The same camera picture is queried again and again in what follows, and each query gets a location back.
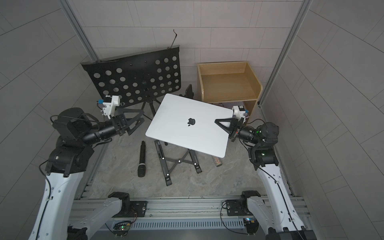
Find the silver laptop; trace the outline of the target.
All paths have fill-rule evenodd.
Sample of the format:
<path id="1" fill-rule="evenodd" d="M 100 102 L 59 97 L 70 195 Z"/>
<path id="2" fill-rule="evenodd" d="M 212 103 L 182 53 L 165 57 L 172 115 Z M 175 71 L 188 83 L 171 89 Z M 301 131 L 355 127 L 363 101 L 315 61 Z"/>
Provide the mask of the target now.
<path id="1" fill-rule="evenodd" d="M 233 111 L 212 104 L 166 94 L 146 136 L 219 158 L 226 155 L 229 134 L 215 120 Z"/>

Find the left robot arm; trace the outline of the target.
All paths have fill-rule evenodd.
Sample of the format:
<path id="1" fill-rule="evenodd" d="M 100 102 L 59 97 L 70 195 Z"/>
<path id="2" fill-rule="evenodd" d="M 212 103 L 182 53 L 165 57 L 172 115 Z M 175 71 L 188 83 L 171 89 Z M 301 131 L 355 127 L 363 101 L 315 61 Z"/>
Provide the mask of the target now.
<path id="1" fill-rule="evenodd" d="M 131 135 L 144 122 L 143 114 L 143 110 L 118 109 L 117 116 L 103 123 L 81 108 L 55 116 L 52 126 L 60 136 L 40 171 L 46 184 L 31 240 L 89 240 L 112 217 L 133 213 L 129 194 L 115 192 L 83 220 L 69 223 L 94 148 L 111 142 L 114 136 Z"/>

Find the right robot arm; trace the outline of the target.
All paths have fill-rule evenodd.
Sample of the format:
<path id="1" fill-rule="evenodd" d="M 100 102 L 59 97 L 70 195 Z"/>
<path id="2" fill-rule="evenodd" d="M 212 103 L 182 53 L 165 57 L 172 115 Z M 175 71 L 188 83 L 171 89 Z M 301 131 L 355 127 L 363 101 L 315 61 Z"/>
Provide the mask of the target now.
<path id="1" fill-rule="evenodd" d="M 250 163 L 262 180 L 271 205 L 269 210 L 256 191 L 241 194 L 245 212 L 252 214 L 266 234 L 267 240 L 315 240 L 300 219 L 283 183 L 281 169 L 274 151 L 279 127 L 265 122 L 257 128 L 245 126 L 236 118 L 216 119 L 215 123 L 229 134 L 231 141 L 239 140 L 247 148 Z"/>

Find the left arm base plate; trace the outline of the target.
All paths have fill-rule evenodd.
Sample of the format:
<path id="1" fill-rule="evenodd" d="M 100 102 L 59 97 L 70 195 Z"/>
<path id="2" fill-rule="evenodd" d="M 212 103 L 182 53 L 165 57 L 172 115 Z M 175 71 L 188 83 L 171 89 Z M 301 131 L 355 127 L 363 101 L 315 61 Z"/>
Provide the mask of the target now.
<path id="1" fill-rule="evenodd" d="M 114 215 L 114 218 L 143 218 L 147 211 L 147 201 L 133 201 L 127 206 L 123 204 L 119 213 Z"/>

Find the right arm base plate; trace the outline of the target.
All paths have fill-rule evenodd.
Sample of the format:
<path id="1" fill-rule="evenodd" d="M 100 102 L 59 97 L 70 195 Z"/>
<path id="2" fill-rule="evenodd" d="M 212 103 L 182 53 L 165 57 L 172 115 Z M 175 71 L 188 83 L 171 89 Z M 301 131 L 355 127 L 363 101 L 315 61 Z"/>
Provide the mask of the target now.
<path id="1" fill-rule="evenodd" d="M 227 200 L 225 203 L 225 209 L 227 211 L 227 215 L 230 217 L 241 217 L 241 216 L 249 216 L 250 213 L 244 210 L 242 207 L 240 200 Z"/>

